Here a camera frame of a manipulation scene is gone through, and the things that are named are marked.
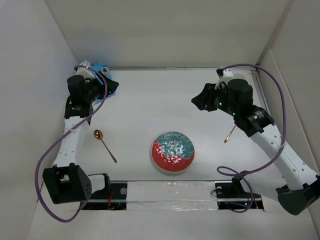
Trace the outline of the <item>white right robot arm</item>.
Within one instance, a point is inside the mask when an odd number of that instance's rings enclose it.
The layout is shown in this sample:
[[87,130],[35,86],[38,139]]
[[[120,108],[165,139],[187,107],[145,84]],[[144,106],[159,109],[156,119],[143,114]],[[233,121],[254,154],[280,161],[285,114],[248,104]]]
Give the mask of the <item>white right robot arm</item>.
[[254,170],[231,170],[231,191],[237,197],[261,195],[278,201],[297,216],[320,198],[320,176],[296,154],[274,119],[253,103],[253,88],[244,79],[205,84],[192,103],[199,110],[221,110],[256,143],[270,161]]

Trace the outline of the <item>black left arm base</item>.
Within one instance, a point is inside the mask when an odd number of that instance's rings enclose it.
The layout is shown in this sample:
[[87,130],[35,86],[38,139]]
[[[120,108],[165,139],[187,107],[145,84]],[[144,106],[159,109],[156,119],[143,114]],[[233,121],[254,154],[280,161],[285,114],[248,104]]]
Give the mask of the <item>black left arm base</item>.
[[111,181],[107,173],[91,174],[91,198],[82,210],[123,211],[127,209],[127,181]]

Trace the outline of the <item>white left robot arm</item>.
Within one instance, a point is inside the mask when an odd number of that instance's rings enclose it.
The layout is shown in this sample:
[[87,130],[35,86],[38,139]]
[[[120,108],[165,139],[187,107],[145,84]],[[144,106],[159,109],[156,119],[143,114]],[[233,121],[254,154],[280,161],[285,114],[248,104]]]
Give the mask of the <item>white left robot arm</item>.
[[[111,194],[109,182],[207,181],[212,179],[205,123],[192,95],[202,81],[192,72],[115,71],[115,96],[89,119],[65,119],[65,138],[42,178],[54,204],[87,201],[93,192]],[[183,133],[194,151],[158,166],[153,143],[163,133]]]

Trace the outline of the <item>blue space print cloth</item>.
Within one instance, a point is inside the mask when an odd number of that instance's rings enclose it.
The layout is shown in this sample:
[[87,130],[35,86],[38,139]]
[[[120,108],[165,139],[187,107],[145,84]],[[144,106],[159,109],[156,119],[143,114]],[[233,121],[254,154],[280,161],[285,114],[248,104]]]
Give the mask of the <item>blue space print cloth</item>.
[[111,81],[112,81],[112,76],[109,73],[110,69],[106,65],[103,65],[103,64],[93,64],[91,67],[109,79],[109,80],[107,80],[108,94],[107,94],[106,98],[110,98],[110,97],[114,96],[116,88],[114,90],[112,90],[112,88],[110,87]]

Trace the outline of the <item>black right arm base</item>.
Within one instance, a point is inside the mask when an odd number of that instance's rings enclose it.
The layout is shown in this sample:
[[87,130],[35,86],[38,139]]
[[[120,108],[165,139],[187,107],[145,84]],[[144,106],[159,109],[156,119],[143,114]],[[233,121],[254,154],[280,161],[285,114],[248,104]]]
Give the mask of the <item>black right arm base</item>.
[[210,194],[216,199],[218,210],[233,212],[243,212],[248,208],[265,210],[261,195],[254,193],[251,197],[249,190],[244,190],[242,187],[242,182],[239,177],[214,181],[214,189]]

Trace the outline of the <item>red and teal plate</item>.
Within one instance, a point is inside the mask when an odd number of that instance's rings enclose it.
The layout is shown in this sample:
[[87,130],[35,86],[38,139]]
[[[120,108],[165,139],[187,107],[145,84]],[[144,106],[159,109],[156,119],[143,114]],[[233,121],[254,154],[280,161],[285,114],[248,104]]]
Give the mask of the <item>red and teal plate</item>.
[[151,146],[155,166],[167,174],[183,173],[195,159],[195,147],[185,134],[169,131],[159,135]]

